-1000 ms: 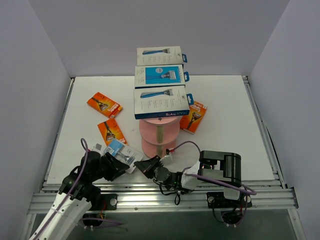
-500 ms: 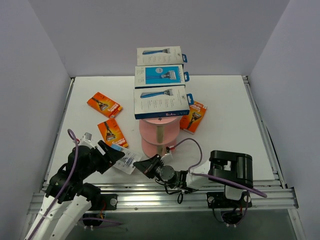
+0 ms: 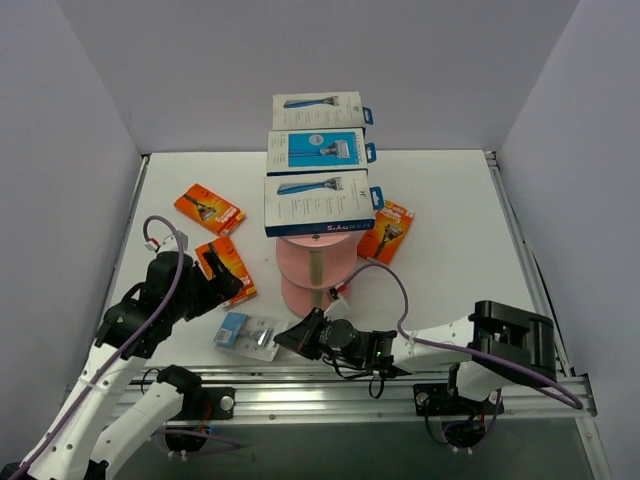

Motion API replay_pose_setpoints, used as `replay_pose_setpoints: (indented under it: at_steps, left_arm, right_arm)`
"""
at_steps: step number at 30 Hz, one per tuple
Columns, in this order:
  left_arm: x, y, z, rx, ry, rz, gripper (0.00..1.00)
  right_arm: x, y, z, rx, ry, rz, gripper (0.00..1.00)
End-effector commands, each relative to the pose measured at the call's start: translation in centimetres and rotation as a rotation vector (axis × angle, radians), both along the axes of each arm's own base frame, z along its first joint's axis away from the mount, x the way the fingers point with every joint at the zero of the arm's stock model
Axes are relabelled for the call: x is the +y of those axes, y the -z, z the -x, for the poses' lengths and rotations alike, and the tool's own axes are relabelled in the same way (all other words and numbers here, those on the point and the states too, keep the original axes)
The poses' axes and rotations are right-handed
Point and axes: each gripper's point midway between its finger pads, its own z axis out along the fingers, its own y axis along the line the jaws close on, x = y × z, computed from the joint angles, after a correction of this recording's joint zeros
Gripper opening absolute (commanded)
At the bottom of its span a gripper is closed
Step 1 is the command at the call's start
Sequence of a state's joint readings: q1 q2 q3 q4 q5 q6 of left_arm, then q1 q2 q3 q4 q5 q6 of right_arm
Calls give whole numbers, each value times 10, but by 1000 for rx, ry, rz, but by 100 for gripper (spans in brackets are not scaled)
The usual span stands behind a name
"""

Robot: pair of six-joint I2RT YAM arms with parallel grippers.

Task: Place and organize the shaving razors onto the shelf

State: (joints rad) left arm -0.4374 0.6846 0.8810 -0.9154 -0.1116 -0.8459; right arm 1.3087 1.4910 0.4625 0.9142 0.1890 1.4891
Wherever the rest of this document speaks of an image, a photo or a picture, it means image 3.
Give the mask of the orange Gillette Fusion box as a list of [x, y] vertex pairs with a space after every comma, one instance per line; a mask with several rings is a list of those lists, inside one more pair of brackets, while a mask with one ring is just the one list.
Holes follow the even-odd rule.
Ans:
[[215, 251], [218, 258], [227, 267], [230, 273], [243, 283], [243, 288], [239, 293], [222, 304], [225, 309], [229, 309], [236, 304], [244, 302], [257, 294], [257, 287], [255, 286], [247, 267], [229, 236], [219, 237], [216, 240], [201, 245], [195, 249], [195, 253], [205, 275], [209, 280], [211, 280], [214, 278], [214, 273], [212, 268], [206, 264], [204, 258], [204, 254], [209, 251]]

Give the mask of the blue Harry's razor box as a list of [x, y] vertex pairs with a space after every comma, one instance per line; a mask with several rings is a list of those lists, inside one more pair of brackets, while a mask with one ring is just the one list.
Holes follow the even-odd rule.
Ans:
[[361, 129], [271, 131], [266, 175], [367, 170], [377, 160]]
[[276, 94], [272, 100], [274, 131], [365, 130], [374, 124], [373, 111], [358, 91]]

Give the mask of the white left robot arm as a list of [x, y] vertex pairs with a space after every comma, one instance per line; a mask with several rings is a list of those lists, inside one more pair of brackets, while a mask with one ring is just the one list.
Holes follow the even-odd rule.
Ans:
[[243, 286], [208, 250], [195, 261], [180, 250], [160, 251], [143, 281], [104, 315], [87, 361], [53, 424], [4, 479], [107, 479], [160, 426], [207, 409], [199, 375], [170, 365], [116, 422], [107, 422], [134, 377], [175, 323], [198, 318], [236, 296]]

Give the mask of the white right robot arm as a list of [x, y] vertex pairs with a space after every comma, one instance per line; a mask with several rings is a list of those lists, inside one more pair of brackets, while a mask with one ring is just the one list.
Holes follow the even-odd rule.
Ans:
[[346, 301], [336, 297], [274, 341], [307, 360], [325, 361], [349, 380], [386, 381], [443, 367], [448, 378], [437, 399], [442, 412], [454, 415], [507, 386], [542, 389], [556, 380], [552, 322], [533, 312], [485, 300], [466, 317], [418, 331], [363, 331], [348, 314]]

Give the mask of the blister razor pack blue card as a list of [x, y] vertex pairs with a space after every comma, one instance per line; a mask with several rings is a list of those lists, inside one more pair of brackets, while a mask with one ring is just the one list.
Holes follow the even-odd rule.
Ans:
[[276, 323], [268, 318], [228, 312], [216, 332], [215, 348], [237, 356], [271, 362], [278, 346], [273, 337]]

